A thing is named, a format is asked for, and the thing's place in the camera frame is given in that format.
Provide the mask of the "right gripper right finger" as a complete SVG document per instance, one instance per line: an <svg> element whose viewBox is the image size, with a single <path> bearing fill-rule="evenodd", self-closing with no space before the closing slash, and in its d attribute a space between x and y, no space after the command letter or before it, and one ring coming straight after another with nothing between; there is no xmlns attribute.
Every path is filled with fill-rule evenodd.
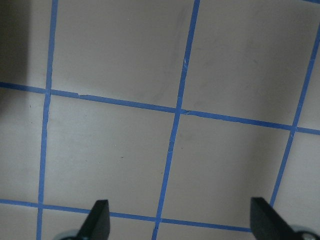
<svg viewBox="0 0 320 240"><path fill-rule="evenodd" d="M294 240L294 230L262 197L250 200L250 229L256 240Z"/></svg>

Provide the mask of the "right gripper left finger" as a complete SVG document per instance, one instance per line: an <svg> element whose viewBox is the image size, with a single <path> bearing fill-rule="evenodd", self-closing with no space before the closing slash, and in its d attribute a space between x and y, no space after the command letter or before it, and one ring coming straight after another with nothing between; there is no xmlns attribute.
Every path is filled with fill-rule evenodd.
<svg viewBox="0 0 320 240"><path fill-rule="evenodd" d="M110 235L108 200L97 200L76 235L77 240L107 240Z"/></svg>

